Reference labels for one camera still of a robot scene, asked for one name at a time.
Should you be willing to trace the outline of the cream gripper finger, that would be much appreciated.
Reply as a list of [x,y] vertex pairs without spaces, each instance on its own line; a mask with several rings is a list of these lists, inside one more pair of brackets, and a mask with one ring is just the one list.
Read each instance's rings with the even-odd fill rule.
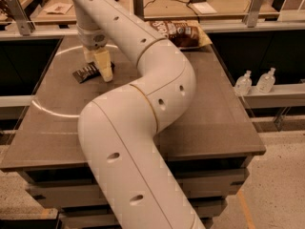
[[86,47],[83,48],[84,57],[87,63],[94,61],[93,51],[88,50]]
[[112,81],[112,62],[108,50],[99,48],[93,53],[94,63],[100,71],[105,82]]

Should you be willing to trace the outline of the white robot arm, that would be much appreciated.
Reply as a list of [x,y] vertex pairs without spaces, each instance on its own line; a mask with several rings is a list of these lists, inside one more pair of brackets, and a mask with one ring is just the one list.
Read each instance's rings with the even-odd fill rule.
[[92,100],[78,120],[91,171],[122,229],[205,229],[153,138],[192,102],[186,56],[114,0],[72,0],[138,69],[138,79]]

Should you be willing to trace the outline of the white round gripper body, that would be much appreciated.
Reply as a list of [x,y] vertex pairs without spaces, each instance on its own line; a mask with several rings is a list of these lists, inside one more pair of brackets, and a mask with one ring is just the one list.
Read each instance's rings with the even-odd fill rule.
[[90,51],[105,47],[108,41],[107,35],[96,25],[77,25],[78,35],[82,44]]

